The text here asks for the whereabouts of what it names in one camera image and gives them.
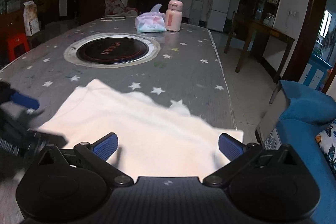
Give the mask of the cream white garment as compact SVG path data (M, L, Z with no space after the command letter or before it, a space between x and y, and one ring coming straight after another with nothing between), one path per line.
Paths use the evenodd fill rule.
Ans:
M146 94L121 93L97 79L77 87L40 130L65 137L67 148L115 133L118 150L108 163L133 179L204 178L228 163L218 148L223 130L191 115L182 101L164 107Z

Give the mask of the red plastic stool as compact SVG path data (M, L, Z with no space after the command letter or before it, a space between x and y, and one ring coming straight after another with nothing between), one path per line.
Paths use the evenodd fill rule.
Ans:
M20 55L30 50L26 34L23 32L18 32L9 35L6 41L7 41L7 53L9 57L9 62L14 61Z

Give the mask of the printed paper bag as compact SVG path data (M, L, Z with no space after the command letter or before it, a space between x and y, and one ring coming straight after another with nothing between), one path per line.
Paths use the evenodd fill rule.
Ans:
M40 31L37 5L34 1L24 2L23 20L26 36L33 36Z

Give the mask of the blue sofa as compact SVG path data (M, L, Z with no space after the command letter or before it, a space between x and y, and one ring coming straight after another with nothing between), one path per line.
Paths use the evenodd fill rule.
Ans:
M335 121L335 100L303 84L281 80L288 107L276 123L281 144L291 145L313 175L321 199L315 223L335 223L335 176L315 141L315 136Z

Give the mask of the patterned cushion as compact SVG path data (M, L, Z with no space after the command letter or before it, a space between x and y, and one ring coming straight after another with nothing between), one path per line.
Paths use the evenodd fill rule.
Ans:
M335 176L336 172L336 131L335 121L332 121L324 130L315 136L315 141L319 145L327 164L329 165L332 174Z

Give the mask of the round induction cooktop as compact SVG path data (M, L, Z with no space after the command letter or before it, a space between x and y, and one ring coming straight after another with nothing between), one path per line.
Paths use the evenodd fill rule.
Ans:
M64 59L74 65L98 69L116 69L147 63L157 56L159 42L146 36L106 32L72 43Z

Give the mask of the dark wooden side table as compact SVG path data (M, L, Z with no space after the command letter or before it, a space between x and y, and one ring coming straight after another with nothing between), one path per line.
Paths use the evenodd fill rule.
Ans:
M245 59L249 56L255 59L258 63L260 63L263 68L268 72L270 77L272 77L273 82L277 83L281 79L282 69L284 68L285 62L289 56L295 39L284 34L278 29L267 26L259 20L252 20L247 18L243 14L234 12L232 15L231 29L228 34L224 53L228 53L231 40L238 34L236 28L239 26L243 26L247 30L247 35L244 41L243 49L240 53L239 61L235 68L235 72L240 72ZM286 45L284 54L280 61L280 65L277 69L274 69L263 56L270 38L275 38Z

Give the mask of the dark phone on table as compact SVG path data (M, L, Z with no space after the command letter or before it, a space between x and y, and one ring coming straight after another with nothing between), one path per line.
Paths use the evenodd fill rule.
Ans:
M100 18L101 21L114 21L114 20L125 20L125 19L126 19L125 16L105 16L105 17Z

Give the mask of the wet wipes pack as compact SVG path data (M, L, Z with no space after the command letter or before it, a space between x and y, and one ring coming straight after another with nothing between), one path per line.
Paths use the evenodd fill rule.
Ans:
M161 4L156 4L150 12L145 12L135 19L135 28L138 33L165 32L165 14L159 9Z

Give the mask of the water dispenser with bottle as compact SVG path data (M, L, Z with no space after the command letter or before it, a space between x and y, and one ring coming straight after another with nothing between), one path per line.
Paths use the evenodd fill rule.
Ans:
M189 24L198 26L201 20L203 10L203 0L192 0L190 13L189 13Z

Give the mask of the pink thermos bottle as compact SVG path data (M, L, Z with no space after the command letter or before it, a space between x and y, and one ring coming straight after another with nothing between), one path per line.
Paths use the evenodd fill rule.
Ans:
M183 3L177 0L169 1L165 13L165 28L168 31L179 32L181 29Z

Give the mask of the white refrigerator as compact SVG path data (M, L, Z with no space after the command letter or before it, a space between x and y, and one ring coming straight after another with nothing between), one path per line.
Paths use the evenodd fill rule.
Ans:
M231 0L212 0L207 19L207 28L222 32L226 22Z

